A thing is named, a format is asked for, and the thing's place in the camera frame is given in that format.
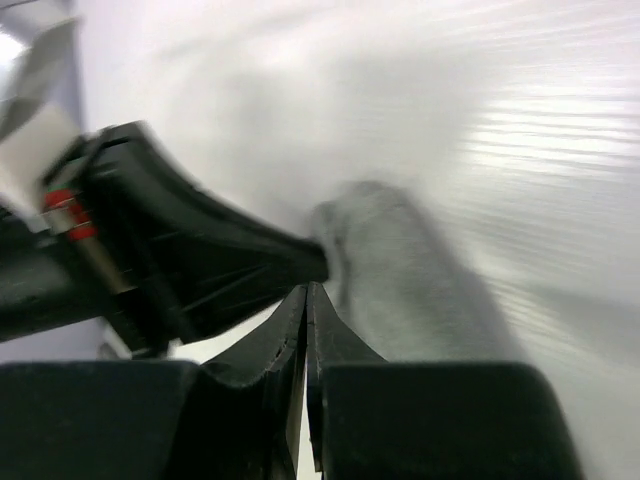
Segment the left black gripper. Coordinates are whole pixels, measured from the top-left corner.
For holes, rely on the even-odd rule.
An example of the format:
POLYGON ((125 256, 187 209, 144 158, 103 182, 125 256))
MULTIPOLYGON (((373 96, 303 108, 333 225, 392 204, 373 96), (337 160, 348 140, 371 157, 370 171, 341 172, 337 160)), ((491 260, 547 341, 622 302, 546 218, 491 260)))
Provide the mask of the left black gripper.
POLYGON ((2 188, 2 340, 102 317, 130 352, 130 282, 89 181, 116 142, 80 135, 25 186, 2 188))

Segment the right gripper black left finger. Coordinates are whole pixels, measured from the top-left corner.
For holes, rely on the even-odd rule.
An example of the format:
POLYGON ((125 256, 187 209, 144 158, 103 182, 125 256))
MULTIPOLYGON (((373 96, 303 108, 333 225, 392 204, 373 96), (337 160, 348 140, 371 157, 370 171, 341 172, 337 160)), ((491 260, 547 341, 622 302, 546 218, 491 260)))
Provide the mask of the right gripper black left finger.
POLYGON ((204 364, 217 392, 210 407, 215 479, 294 479, 306 357, 306 288, 204 364))

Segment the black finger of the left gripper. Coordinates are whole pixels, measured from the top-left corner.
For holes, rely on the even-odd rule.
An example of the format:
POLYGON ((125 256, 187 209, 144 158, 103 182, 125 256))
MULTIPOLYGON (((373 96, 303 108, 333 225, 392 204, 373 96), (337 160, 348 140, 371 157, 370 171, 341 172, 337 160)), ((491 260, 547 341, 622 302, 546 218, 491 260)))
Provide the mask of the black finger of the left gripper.
POLYGON ((125 278, 171 338, 228 331, 297 285, 323 282, 322 249, 196 189, 137 122, 90 140, 84 207, 125 278))

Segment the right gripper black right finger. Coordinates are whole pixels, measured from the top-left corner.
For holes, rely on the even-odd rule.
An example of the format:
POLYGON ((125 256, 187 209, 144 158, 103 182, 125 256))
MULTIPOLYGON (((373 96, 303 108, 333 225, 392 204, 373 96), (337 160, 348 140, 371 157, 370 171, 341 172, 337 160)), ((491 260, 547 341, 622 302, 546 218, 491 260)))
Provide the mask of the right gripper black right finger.
POLYGON ((307 411, 316 470, 387 475, 387 363, 338 316, 324 287, 308 285, 307 411))

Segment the grey cloth napkin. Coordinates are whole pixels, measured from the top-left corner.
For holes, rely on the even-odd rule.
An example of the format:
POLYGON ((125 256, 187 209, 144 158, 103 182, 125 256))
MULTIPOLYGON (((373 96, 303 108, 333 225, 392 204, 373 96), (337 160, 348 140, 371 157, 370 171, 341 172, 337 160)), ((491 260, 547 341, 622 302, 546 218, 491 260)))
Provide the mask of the grey cloth napkin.
POLYGON ((351 184, 311 225, 338 315, 384 359, 526 360, 488 287, 405 191, 351 184))

